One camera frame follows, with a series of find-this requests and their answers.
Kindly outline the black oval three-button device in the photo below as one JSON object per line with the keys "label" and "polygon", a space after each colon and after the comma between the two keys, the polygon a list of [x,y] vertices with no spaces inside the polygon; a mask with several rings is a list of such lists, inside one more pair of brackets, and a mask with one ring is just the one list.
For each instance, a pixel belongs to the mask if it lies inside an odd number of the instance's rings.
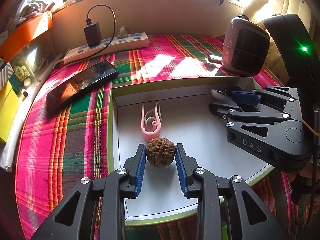
{"label": "black oval three-button device", "polygon": [[230,96],[228,96],[225,92],[222,92],[220,90],[211,89],[210,94],[217,101],[226,102],[226,103],[233,102],[233,99]]}

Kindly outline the brown wrinkled walnut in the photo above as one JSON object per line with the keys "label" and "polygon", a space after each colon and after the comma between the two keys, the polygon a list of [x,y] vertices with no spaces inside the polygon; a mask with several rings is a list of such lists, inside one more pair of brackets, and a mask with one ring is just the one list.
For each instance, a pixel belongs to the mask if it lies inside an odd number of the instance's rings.
{"label": "brown wrinkled walnut", "polygon": [[152,139],[146,148],[146,158],[153,167],[165,168],[175,158],[175,145],[167,138]]}

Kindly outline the green white cardboard box tray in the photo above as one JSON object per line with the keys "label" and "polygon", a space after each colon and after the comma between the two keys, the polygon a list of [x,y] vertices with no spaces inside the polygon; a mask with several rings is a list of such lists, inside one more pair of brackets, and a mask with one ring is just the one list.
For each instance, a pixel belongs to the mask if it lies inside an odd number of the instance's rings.
{"label": "green white cardboard box tray", "polygon": [[[111,89],[108,110],[108,158],[111,170],[124,165],[144,142],[140,127],[142,110],[160,104],[161,136],[181,143],[186,154],[216,176],[239,175],[249,185],[272,171],[272,166],[227,141],[225,122],[213,116],[208,105],[212,89],[258,88],[250,77],[198,77],[139,83]],[[125,200],[128,226],[164,223],[193,215],[195,199],[181,192],[175,164],[155,168],[146,164],[142,190]]]}

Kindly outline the pink clip with green pad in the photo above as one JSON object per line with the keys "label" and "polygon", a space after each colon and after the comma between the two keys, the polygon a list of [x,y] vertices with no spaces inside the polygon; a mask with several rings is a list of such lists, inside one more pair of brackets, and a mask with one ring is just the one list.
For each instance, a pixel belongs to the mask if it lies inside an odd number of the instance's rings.
{"label": "pink clip with green pad", "polygon": [[157,102],[155,107],[145,111],[145,105],[142,105],[140,129],[145,141],[150,142],[152,139],[159,138],[161,135],[162,116],[161,106]]}

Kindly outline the cream heart pattern curtain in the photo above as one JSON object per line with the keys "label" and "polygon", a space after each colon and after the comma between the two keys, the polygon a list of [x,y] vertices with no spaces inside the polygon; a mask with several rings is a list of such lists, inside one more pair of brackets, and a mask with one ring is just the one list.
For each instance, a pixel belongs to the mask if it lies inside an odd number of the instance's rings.
{"label": "cream heart pattern curtain", "polygon": [[[316,28],[316,20],[310,7],[304,0],[247,0],[241,2],[240,14],[246,15],[249,20],[262,28],[265,28],[262,20],[276,15],[296,14],[302,20],[304,26],[313,39]],[[282,84],[286,85],[290,77],[285,68],[280,52],[271,38],[268,55],[264,66],[269,69]]]}

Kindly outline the black smartphone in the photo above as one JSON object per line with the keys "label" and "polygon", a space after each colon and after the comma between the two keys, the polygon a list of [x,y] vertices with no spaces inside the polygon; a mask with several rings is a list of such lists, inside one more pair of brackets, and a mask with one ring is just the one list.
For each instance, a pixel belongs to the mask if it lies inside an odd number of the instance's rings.
{"label": "black smartphone", "polygon": [[47,94],[46,113],[48,115],[57,113],[84,94],[114,80],[118,75],[117,68],[107,60],[90,66]]}

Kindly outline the white plug on strip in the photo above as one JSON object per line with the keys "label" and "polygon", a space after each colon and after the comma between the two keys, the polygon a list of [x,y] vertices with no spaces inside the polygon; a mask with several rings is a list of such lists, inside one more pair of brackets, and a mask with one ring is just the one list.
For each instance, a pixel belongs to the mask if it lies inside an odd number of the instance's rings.
{"label": "white plug on strip", "polygon": [[127,29],[127,27],[121,26],[117,35],[117,39],[127,38],[129,34],[130,31]]}

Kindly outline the white power strip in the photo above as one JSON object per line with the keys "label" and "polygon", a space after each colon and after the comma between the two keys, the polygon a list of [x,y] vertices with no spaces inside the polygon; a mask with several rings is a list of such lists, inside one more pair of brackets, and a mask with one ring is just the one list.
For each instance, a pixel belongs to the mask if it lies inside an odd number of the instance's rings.
{"label": "white power strip", "polygon": [[145,48],[149,45],[149,38],[146,33],[129,34],[125,38],[106,38],[97,46],[89,47],[88,44],[71,49],[63,58],[64,64],[73,61],[90,59],[95,56],[115,53],[119,51]]}

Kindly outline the yellow cardboard box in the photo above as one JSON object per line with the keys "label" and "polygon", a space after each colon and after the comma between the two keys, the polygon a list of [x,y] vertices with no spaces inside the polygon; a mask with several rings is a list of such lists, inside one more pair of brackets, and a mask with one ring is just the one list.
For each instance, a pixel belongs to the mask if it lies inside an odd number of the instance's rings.
{"label": "yellow cardboard box", "polygon": [[11,83],[8,81],[1,89],[0,108],[0,141],[6,143],[16,112],[20,107],[22,98],[19,97]]}

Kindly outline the black charger adapter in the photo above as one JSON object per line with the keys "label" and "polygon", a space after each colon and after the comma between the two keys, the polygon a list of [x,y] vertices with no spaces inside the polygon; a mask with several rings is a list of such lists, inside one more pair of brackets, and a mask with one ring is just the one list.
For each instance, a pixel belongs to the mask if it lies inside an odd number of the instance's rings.
{"label": "black charger adapter", "polygon": [[99,45],[102,40],[99,23],[92,23],[90,18],[86,20],[86,23],[87,25],[84,27],[84,33],[89,48]]}

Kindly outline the orange storage box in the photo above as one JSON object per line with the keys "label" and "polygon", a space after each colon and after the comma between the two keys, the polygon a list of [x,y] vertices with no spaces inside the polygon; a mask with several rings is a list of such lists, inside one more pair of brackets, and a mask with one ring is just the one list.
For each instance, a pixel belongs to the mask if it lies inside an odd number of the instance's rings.
{"label": "orange storage box", "polygon": [[1,45],[1,59],[4,62],[9,62],[27,44],[48,31],[52,26],[52,13],[50,11],[25,21]]}

